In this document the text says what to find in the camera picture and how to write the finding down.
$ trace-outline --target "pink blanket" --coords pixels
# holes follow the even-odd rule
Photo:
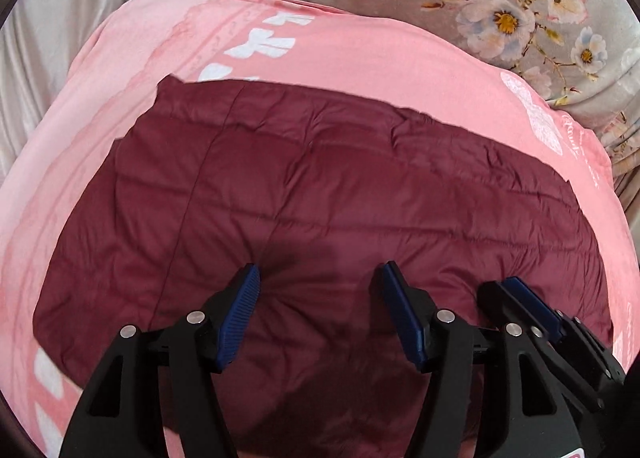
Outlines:
[[[283,0],[132,0],[82,49],[0,189],[0,388],[48,456],[57,455],[79,395],[31,330],[49,258],[111,143],[151,106],[156,84],[169,73],[266,79],[384,100],[551,165],[570,181],[598,238],[615,354],[625,366],[636,355],[640,275],[609,159],[591,131],[551,111],[517,76],[392,20]],[[169,439],[177,453],[175,437]]]

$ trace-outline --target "metal screw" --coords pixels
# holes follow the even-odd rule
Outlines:
[[[453,323],[456,318],[455,314],[450,310],[438,310],[436,317],[443,323]]]
[[[514,337],[520,337],[522,335],[522,328],[520,328],[519,324],[509,323],[505,330],[509,335],[513,335]]]
[[[200,324],[202,323],[202,321],[204,321],[205,317],[206,316],[204,315],[204,312],[201,312],[200,310],[194,310],[187,315],[187,323]]]
[[[127,324],[127,326],[123,326],[120,328],[120,337],[123,339],[128,339],[129,337],[133,337],[136,334],[136,327],[132,324]]]

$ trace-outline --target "maroon puffer jacket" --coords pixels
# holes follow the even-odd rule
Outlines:
[[[255,262],[262,294],[215,378],[236,445],[402,456],[426,378],[370,291],[391,259],[470,323],[478,284],[517,275],[610,343],[598,244],[552,168],[382,102],[174,77],[69,217],[34,333],[82,385],[122,325],[168,326]]]

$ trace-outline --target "white printed design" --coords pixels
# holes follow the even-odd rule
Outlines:
[[[574,452],[565,454],[561,458],[584,458],[584,451],[582,449],[576,449]]]
[[[527,110],[531,129],[537,139],[558,155],[562,155],[562,146],[560,145],[562,135],[551,115],[533,103],[531,92],[517,76],[509,72],[501,72],[500,77],[505,86],[515,94]]]
[[[613,356],[618,359],[618,362],[623,362],[625,352],[625,335],[623,332],[618,334],[616,340],[613,341]]]
[[[249,32],[249,41],[225,50],[225,54],[239,60],[250,58],[254,52],[259,52],[270,58],[279,58],[296,44],[295,38],[272,38],[271,36],[273,36],[273,31],[252,29]]]
[[[51,420],[51,417],[37,402],[35,403],[35,408],[38,427],[44,440],[45,454],[47,458],[58,458],[62,447],[62,433],[60,433],[56,423]]]
[[[625,327],[625,339],[626,339],[626,348],[620,350],[620,358],[618,359],[623,366],[629,368],[633,361],[636,359],[636,335],[634,333],[634,324],[633,324],[633,305],[631,303],[626,304],[626,327]]]
[[[215,81],[218,79],[224,79],[226,76],[233,72],[233,68],[220,63],[207,64],[202,69],[202,72],[198,76],[198,82],[200,81]]]
[[[303,14],[294,14],[280,11],[275,16],[263,20],[263,23],[277,26],[284,25],[287,22],[291,22],[297,25],[309,25],[309,23],[311,23],[313,19],[314,16],[306,16]]]
[[[589,164],[587,156],[584,154],[584,148],[582,148],[582,138],[584,137],[584,131],[580,129],[578,144],[576,144],[575,135],[574,135],[575,133],[574,119],[571,117],[571,115],[569,114],[562,115],[562,126],[566,128],[566,134],[567,134],[567,137],[569,138],[569,142],[571,143],[571,146],[568,147],[569,153],[571,153],[575,159],[577,159],[579,155],[582,156],[582,160],[587,165],[587,169],[589,170],[591,179],[593,180],[593,184],[595,185],[595,187],[599,187],[600,175],[598,175],[595,171],[593,171],[593,168],[591,167],[591,164]]]
[[[51,362],[49,356],[44,353],[42,348],[38,348],[36,352],[36,357],[33,361],[33,373],[38,382],[42,384],[49,393],[58,400],[62,399],[65,394],[62,385],[62,374],[58,371],[56,365]]]

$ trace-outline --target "yellow flower center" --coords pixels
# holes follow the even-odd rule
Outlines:
[[[513,34],[518,28],[518,19],[509,13],[495,13],[494,23],[502,34]]]
[[[585,48],[580,55],[580,59],[583,63],[591,63],[593,61],[593,53],[588,48]]]

